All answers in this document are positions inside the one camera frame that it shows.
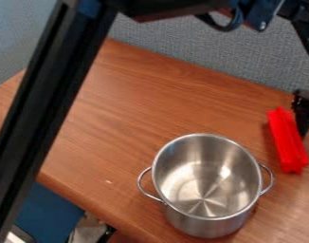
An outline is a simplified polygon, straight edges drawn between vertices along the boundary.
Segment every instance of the pot rim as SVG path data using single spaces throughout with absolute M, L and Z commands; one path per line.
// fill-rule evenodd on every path
M 250 158 L 250 160 L 251 160 L 251 162 L 254 164 L 255 171 L 257 171 L 257 176 L 258 176 L 257 193 L 255 193 L 255 196 L 251 199 L 250 203 L 247 203 L 247 205 L 239 211 L 237 211 L 231 215 L 225 215 L 225 216 L 198 216 L 198 215 L 191 215 L 191 214 L 183 212 L 182 210 L 177 209 L 175 206 L 173 205 L 173 203 L 167 200 L 167 198 L 165 197 L 165 195 L 161 192 L 159 186 L 157 185 L 157 181 L 154 179 L 154 174 L 155 174 L 155 168 L 157 168 L 155 165 L 157 165 L 157 162 L 158 162 L 158 157 L 161 156 L 161 154 L 163 153 L 163 151 L 166 150 L 166 148 L 174 142 L 177 142 L 177 141 L 179 141 L 179 140 L 182 140 L 182 139 L 185 139 L 187 137 L 209 137 L 209 138 L 215 138 L 215 139 L 221 139 L 221 140 L 226 140 L 226 141 L 231 142 L 234 145 L 237 145 L 243 150 L 243 152 L 246 153 L 246 155 L 249 156 L 249 158 Z M 261 175 L 261 170 L 259 170 L 259 166 L 258 166 L 258 162 L 257 162 L 255 158 L 251 156 L 251 154 L 247 152 L 247 150 L 237 142 L 234 142 L 233 140 L 230 140 L 225 136 L 221 136 L 221 135 L 217 135 L 217 134 L 210 134 L 210 133 L 193 133 L 193 134 L 187 134 L 187 135 L 183 135 L 183 136 L 175 138 L 169 143 L 166 143 L 166 145 L 161 148 L 161 150 L 158 151 L 158 153 L 157 153 L 157 155 L 155 155 L 155 157 L 153 159 L 153 163 L 151 163 L 151 181 L 153 181 L 153 185 L 154 185 L 155 191 L 157 191 L 157 193 L 159 195 L 159 198 L 165 202 L 165 204 L 173 210 L 175 210 L 179 214 L 182 214 L 182 215 L 185 215 L 187 217 L 191 217 L 191 218 L 195 218 L 195 219 L 203 219 L 203 220 L 223 220 L 223 219 L 229 219 L 231 217 L 235 217 L 235 216 L 241 215 L 245 211 L 247 211 L 253 207 L 255 201 L 259 198 L 261 190 L 262 190 L 262 175 Z

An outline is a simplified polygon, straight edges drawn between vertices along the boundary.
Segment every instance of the black metal bar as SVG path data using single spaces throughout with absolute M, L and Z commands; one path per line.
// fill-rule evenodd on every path
M 58 1 L 0 130 L 0 242 L 116 18 L 97 0 Z

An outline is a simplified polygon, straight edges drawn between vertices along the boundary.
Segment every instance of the gray wall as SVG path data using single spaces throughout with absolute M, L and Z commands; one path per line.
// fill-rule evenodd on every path
M 53 4 L 0 0 L 0 83 L 26 65 Z M 263 33 L 242 27 L 225 34 L 193 17 L 140 25 L 118 15 L 110 36 L 255 83 L 287 91 L 309 88 L 309 58 L 279 18 Z

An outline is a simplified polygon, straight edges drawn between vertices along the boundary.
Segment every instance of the red object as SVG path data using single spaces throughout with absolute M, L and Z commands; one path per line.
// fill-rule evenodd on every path
M 285 173 L 301 173 L 309 164 L 301 136 L 295 129 L 295 121 L 290 112 L 278 107 L 267 112 L 270 133 L 279 157 L 281 169 Z

